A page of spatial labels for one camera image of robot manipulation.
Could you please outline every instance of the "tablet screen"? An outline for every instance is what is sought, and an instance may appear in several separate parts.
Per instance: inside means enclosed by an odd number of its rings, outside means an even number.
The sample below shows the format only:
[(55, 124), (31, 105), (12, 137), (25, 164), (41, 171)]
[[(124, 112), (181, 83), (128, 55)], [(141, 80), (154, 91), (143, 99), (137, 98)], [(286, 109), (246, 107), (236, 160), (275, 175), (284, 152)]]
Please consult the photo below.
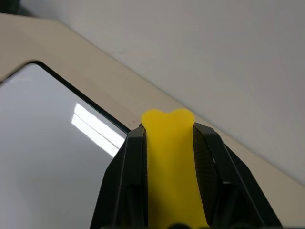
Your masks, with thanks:
[(0, 228), (89, 228), (126, 131), (36, 63), (0, 85)]

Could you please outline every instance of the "yellow object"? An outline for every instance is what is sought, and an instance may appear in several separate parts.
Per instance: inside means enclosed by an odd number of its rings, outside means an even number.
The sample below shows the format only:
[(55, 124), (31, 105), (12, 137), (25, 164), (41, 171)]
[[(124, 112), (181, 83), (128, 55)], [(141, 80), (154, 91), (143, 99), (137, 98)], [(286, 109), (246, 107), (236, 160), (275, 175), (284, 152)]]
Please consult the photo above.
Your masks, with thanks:
[(187, 109), (171, 113), (152, 109), (142, 115), (147, 136), (149, 227), (208, 226), (195, 172), (194, 121)]

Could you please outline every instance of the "beige table edge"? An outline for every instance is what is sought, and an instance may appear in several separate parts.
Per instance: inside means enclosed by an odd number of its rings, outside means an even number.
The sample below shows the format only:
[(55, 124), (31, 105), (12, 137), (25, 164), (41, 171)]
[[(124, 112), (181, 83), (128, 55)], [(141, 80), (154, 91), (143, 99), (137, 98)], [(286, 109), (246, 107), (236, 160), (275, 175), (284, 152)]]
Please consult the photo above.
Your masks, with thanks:
[[(150, 108), (183, 107), (139, 75), (57, 21), (0, 14), (0, 76), (29, 60), (40, 60), (130, 129)], [(213, 127), (248, 165), (286, 226), (305, 226), (305, 188)]]

